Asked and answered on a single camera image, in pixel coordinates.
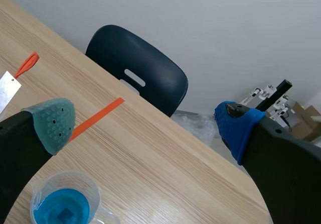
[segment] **blue gripper pad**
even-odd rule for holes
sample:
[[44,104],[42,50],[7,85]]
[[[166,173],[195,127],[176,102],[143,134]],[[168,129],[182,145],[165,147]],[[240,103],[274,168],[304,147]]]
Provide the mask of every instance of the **blue gripper pad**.
[[228,144],[232,156],[241,165],[242,158],[254,126],[265,117],[265,112],[251,108],[243,116],[232,118],[228,115],[226,104],[235,103],[225,101],[215,109],[215,121],[221,137]]
[[56,98],[22,109],[32,114],[39,140],[51,155],[68,143],[75,127],[75,109],[71,101]]

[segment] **cardboard box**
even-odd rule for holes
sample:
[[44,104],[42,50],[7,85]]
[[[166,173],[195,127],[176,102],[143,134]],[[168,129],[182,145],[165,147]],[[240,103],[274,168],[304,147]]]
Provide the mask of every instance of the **cardboard box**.
[[311,116],[320,116],[321,114],[313,107],[302,108],[297,102],[292,108],[295,115],[300,118],[301,122],[292,128],[292,135],[300,140],[308,142],[313,141],[321,136],[321,123],[315,122]]

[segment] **black metal bar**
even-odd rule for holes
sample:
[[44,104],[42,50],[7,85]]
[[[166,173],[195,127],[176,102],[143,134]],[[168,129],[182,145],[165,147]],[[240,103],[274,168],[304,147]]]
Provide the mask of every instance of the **black metal bar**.
[[282,97],[291,87],[292,83],[290,83],[288,80],[283,80],[283,82],[276,87],[276,92],[270,98],[263,100],[256,107],[256,109],[262,112],[267,111],[267,109],[271,107],[280,97]]
[[50,157],[38,138],[31,113],[23,111],[0,122],[0,223]]
[[252,131],[242,165],[274,224],[320,223],[321,148],[265,117]]

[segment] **blue liquid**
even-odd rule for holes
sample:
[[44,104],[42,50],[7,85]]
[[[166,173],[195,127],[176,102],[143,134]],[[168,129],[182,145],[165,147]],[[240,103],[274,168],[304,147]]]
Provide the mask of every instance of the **blue liquid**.
[[88,224],[89,203],[78,190],[60,189],[48,195],[34,210],[37,224]]

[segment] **chair backrest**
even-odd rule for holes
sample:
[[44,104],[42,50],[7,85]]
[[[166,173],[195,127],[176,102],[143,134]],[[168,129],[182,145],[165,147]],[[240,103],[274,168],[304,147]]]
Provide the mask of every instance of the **chair backrest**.
[[[184,72],[151,44],[122,27],[100,28],[89,43],[86,56],[117,79],[129,83],[169,117],[187,92]],[[126,69],[141,78],[145,86],[129,77]]]

